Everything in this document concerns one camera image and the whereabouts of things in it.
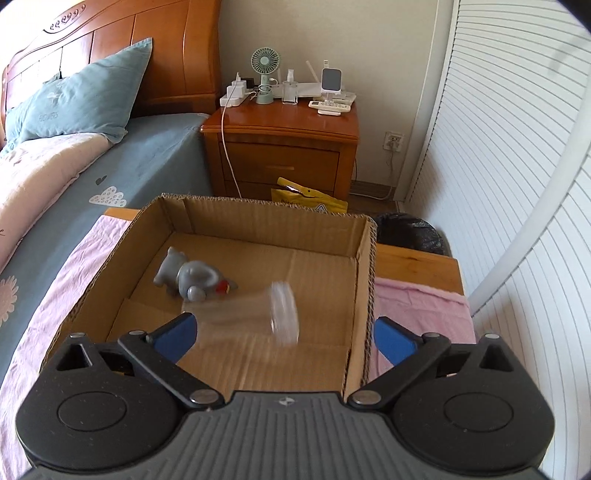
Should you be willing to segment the grey rubber animal toy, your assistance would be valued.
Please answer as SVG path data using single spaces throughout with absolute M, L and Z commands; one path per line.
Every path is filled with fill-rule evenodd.
M 167 249 L 152 282 L 157 287 L 165 287 L 170 295 L 178 295 L 189 303 L 211 300 L 238 289 L 238 284 L 214 266 L 190 260 L 173 247 Z

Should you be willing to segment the clear plastic jar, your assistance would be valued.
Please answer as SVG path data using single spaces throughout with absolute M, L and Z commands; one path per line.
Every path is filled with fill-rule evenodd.
M 291 347 L 300 337 L 296 298 L 287 282 L 224 299 L 184 301 L 182 310 L 197 320 L 197 343 L 202 346 L 262 338 Z

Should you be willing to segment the black trash bag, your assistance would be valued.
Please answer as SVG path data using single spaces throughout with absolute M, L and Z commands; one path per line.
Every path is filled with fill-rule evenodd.
M 427 221 L 408 213 L 387 212 L 375 217 L 379 244 L 451 257 L 444 237 Z

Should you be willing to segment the blue bed sheet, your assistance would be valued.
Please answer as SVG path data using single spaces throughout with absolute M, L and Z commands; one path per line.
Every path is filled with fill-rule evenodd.
M 141 209 L 163 193 L 212 193 L 204 113 L 133 118 L 125 138 L 89 166 L 25 235 L 1 274 L 13 295 L 1 321 L 6 371 L 34 311 L 67 257 L 109 207 Z

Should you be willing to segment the yellow plastic bag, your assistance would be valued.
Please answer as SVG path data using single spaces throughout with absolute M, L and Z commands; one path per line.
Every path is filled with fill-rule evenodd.
M 270 190 L 273 202 L 287 203 L 324 213 L 346 214 L 349 204 L 321 191 L 301 186 L 286 178 L 277 179 L 276 188 Z

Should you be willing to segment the white louvered closet door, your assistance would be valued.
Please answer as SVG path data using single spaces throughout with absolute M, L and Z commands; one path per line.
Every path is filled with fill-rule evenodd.
M 478 334 L 548 401 L 554 479 L 590 471 L 590 34 L 556 1 L 442 1 L 406 203 L 446 238 Z

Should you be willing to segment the wooden nightstand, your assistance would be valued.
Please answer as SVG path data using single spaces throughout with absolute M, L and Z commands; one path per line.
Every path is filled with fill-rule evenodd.
M 339 200 L 349 196 L 360 141 L 356 108 L 325 116 L 304 100 L 248 100 L 217 110 L 200 133 L 215 196 L 270 200 L 280 177 Z

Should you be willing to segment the white remote control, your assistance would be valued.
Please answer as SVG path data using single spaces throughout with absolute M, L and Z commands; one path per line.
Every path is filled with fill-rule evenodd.
M 356 94 L 352 92 L 341 92 L 329 94 L 320 100 L 311 100 L 308 107 L 315 109 L 320 115 L 341 116 L 352 110 L 356 101 Z

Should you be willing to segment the white power strip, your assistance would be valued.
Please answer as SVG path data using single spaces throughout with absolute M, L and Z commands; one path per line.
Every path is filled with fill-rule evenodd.
M 240 77 L 239 73 L 236 73 L 235 79 L 230 82 L 225 94 L 219 99 L 219 105 L 221 105 L 221 108 L 238 107 L 254 95 L 256 95 L 256 89 L 249 87 L 249 82 Z

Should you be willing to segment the wooden headboard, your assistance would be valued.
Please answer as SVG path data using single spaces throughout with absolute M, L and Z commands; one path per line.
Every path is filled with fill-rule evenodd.
M 117 144 L 134 116 L 211 113 L 217 1 L 78 1 L 3 72 L 9 146 L 62 135 Z

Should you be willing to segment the white wifi router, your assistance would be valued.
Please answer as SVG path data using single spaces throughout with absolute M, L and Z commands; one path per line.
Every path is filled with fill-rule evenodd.
M 305 65 L 308 67 L 308 71 L 310 71 L 311 78 L 314 79 L 312 82 L 300 82 L 297 81 L 296 77 L 294 76 L 294 80 L 297 81 L 297 96 L 298 99 L 310 98 L 315 99 L 322 96 L 321 92 L 321 78 L 318 75 L 317 71 L 315 71 L 314 66 L 311 65 L 310 61 L 305 61 Z M 283 93 L 283 81 L 286 80 L 276 79 L 271 84 L 271 91 L 273 92 L 273 97 L 276 99 L 281 99 L 281 93 Z

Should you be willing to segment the clear spray bottle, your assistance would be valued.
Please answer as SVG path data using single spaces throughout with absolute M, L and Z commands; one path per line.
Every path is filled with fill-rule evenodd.
M 294 80 L 294 69 L 287 70 L 287 79 L 283 81 L 281 101 L 287 105 L 297 105 L 297 81 Z

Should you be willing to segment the small white monitor device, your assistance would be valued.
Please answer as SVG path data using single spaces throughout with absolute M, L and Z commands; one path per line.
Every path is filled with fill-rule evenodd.
M 322 65 L 321 92 L 325 100 L 332 100 L 342 92 L 342 70 L 329 66 L 328 60 Z

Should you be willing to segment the green desk fan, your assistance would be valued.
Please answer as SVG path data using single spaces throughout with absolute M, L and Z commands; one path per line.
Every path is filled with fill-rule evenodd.
M 252 70 L 260 76 L 259 87 L 256 88 L 256 103 L 259 105 L 273 103 L 270 76 L 280 67 L 280 54 L 270 47 L 256 49 L 250 57 L 250 65 Z

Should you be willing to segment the wall power socket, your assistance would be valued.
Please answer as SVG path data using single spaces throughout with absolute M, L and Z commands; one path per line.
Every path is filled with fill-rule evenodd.
M 384 142 L 383 142 L 383 149 L 386 151 L 392 151 L 395 153 L 399 153 L 402 149 L 404 143 L 404 135 L 401 133 L 396 133 L 392 131 L 387 131 L 385 133 Z

